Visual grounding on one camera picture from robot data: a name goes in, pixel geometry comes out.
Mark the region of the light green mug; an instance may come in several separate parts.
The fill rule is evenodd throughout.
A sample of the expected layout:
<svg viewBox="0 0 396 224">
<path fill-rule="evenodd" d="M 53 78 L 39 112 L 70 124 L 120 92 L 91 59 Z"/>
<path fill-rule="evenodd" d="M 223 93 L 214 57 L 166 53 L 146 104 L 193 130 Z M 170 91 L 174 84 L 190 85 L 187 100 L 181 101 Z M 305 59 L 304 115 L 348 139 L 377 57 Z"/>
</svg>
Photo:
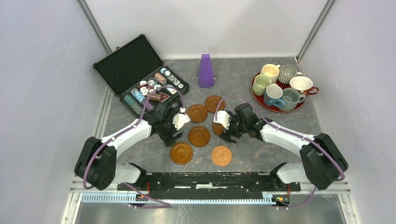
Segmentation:
<svg viewBox="0 0 396 224">
<path fill-rule="evenodd" d="M 263 96 L 266 88 L 272 84 L 270 77 L 259 74 L 253 80 L 252 91 L 257 96 Z"/>
</svg>

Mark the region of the orange-brown wooden coaster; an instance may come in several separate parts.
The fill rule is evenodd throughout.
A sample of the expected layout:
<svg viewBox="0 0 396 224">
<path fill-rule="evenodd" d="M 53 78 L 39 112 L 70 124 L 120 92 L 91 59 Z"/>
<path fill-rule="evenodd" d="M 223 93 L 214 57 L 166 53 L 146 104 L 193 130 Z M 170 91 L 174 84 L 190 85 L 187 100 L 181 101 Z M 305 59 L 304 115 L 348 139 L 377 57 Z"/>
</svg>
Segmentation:
<svg viewBox="0 0 396 224">
<path fill-rule="evenodd" d="M 193 158 L 193 149 L 189 143 L 179 142 L 170 148 L 170 158 L 178 165 L 185 165 Z"/>
</svg>

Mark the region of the black poker chip case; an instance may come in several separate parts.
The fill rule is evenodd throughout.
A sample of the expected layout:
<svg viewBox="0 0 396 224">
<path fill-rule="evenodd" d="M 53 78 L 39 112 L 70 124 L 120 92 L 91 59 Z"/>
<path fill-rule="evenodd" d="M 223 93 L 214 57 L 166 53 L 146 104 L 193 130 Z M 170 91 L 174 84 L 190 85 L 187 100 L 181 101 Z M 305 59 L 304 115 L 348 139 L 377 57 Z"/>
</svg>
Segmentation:
<svg viewBox="0 0 396 224">
<path fill-rule="evenodd" d="M 144 34 L 137 36 L 92 65 L 112 93 L 138 118 L 147 95 L 162 93 L 162 102 L 181 107 L 180 95 L 190 85 L 164 64 Z"/>
</svg>

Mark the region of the brown wooden coaster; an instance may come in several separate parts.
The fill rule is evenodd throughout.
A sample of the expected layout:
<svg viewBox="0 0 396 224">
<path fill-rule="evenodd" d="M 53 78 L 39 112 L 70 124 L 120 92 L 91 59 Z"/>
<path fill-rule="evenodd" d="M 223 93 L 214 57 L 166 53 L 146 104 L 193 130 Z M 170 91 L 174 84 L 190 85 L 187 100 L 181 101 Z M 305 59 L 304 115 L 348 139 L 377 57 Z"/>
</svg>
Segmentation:
<svg viewBox="0 0 396 224">
<path fill-rule="evenodd" d="M 202 123 L 208 117 L 208 110 L 204 105 L 194 104 L 188 108 L 187 114 L 189 115 L 191 122 Z"/>
<path fill-rule="evenodd" d="M 212 124 L 212 131 L 215 135 L 220 136 L 223 132 L 224 127 L 221 124 L 213 123 Z"/>
<path fill-rule="evenodd" d="M 206 146 L 210 138 L 209 130 L 203 126 L 195 126 L 188 133 L 188 140 L 195 147 Z"/>
<path fill-rule="evenodd" d="M 222 99 L 222 97 L 220 97 L 218 95 L 209 96 L 205 100 L 205 107 L 208 110 L 208 112 L 215 113 L 216 109 L 217 109 L 217 106 L 218 106 L 218 104 L 219 104 L 221 99 Z"/>
</svg>

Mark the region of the grey-green mug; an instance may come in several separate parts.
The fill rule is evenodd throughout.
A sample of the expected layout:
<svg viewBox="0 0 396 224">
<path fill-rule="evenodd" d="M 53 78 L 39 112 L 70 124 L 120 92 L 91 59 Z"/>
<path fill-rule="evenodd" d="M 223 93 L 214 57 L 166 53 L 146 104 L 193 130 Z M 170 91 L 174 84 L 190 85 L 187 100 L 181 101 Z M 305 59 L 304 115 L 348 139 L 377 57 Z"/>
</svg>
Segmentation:
<svg viewBox="0 0 396 224">
<path fill-rule="evenodd" d="M 285 105 L 280 108 L 281 111 L 289 112 L 296 108 L 297 104 L 302 103 L 306 100 L 306 95 L 292 88 L 283 89 L 283 95 L 281 99 L 285 102 Z"/>
</svg>

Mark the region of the blue white mug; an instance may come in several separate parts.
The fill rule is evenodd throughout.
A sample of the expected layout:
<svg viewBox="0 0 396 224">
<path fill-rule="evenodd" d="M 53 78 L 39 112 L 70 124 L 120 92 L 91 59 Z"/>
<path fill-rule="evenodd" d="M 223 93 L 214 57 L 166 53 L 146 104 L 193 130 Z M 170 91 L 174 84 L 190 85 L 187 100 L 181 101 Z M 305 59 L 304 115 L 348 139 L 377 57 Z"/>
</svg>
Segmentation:
<svg viewBox="0 0 396 224">
<path fill-rule="evenodd" d="M 282 108 L 285 106 L 285 101 L 282 99 L 283 90 L 277 85 L 270 85 L 266 88 L 264 94 L 264 104 L 266 106 L 276 106 Z"/>
</svg>

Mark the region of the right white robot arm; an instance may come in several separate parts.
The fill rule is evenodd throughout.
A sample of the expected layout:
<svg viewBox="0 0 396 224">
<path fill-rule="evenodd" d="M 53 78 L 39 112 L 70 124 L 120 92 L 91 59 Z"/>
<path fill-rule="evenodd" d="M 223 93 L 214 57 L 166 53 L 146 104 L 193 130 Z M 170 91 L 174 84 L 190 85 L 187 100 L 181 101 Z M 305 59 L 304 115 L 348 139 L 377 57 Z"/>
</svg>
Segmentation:
<svg viewBox="0 0 396 224">
<path fill-rule="evenodd" d="M 282 190 L 295 182 L 310 182 L 319 190 L 345 179 L 348 163 L 332 138 L 326 133 L 300 133 L 279 125 L 271 119 L 260 118 L 248 103 L 234 111 L 217 111 L 214 123 L 223 126 L 220 138 L 232 144 L 243 134 L 262 142 L 275 144 L 300 158 L 297 163 L 283 163 L 272 170 L 270 185 Z"/>
</svg>

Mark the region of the woven rattan coaster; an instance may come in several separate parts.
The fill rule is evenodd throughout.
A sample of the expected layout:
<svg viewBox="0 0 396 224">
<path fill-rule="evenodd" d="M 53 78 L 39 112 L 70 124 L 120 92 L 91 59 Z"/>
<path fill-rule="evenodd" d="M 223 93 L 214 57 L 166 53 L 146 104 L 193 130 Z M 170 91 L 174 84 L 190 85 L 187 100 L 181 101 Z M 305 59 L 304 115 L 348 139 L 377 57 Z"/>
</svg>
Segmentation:
<svg viewBox="0 0 396 224">
<path fill-rule="evenodd" d="M 217 146 L 212 151 L 211 160 L 218 166 L 227 166 L 232 160 L 232 152 L 226 146 Z"/>
</svg>

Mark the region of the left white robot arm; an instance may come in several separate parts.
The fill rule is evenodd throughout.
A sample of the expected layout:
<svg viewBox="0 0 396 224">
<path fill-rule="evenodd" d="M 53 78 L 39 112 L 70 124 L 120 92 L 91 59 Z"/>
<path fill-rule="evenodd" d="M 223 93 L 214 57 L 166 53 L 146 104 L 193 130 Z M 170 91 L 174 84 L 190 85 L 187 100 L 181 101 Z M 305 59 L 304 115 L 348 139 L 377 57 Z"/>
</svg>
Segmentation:
<svg viewBox="0 0 396 224">
<path fill-rule="evenodd" d="M 74 173 L 83 180 L 85 189 L 104 190 L 112 183 L 129 183 L 135 190 L 141 190 L 147 184 L 144 169 L 134 163 L 118 164 L 118 157 L 137 142 L 154 134 L 160 136 L 165 146 L 173 146 L 183 137 L 181 129 L 190 120 L 184 107 L 176 111 L 172 106 L 160 103 L 111 135 L 101 139 L 88 138 Z"/>
</svg>

